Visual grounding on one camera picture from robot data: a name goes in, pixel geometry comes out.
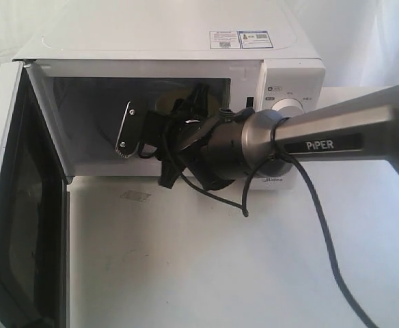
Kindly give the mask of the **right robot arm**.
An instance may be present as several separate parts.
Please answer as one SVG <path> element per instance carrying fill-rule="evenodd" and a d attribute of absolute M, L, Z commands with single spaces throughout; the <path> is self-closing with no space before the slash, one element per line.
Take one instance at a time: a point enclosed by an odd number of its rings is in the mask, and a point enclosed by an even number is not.
<path fill-rule="evenodd" d="M 291 159 L 383 159 L 399 175 L 399 85 L 292 118 L 272 109 L 210 118 L 148 112 L 140 140 L 157 149 L 159 184 L 167 188 L 184 170 L 207 191 L 249 176 L 277 177 Z"/>

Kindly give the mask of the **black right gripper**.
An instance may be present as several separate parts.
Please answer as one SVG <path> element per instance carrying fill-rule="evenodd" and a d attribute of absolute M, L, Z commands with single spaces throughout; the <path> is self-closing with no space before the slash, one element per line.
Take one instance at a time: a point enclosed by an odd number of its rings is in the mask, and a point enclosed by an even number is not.
<path fill-rule="evenodd" d="M 177 100 L 170 113 L 147 109 L 141 144 L 156 148 L 153 157 L 160 163 L 158 184 L 171 189 L 189 170 L 196 178 L 216 178 L 205 155 L 220 116 L 208 115 L 209 87 L 198 83 L 186 100 Z"/>

